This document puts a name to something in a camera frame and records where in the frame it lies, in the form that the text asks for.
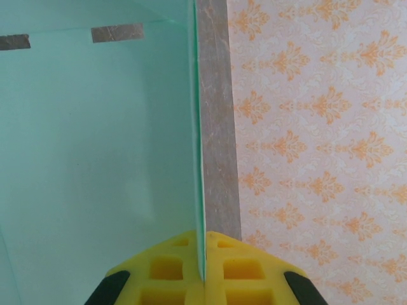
black rubber tip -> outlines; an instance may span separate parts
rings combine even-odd
[[[292,271],[285,272],[284,276],[300,305],[328,305],[308,278]]]
[[[114,305],[129,277],[130,272],[119,271],[104,278],[85,305]]]

wallpaper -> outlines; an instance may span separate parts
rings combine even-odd
[[[242,233],[407,305],[407,0],[228,0]]]

orange damask pattern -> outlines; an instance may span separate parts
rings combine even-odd
[[[244,240],[407,305],[407,0],[228,0]]]

yellow tool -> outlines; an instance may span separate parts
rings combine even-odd
[[[207,278],[196,232],[110,270],[85,305],[328,305],[304,271],[225,235],[207,233]]]

patterned wall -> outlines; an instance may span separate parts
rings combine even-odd
[[[407,0],[228,0],[244,240],[407,305]]]

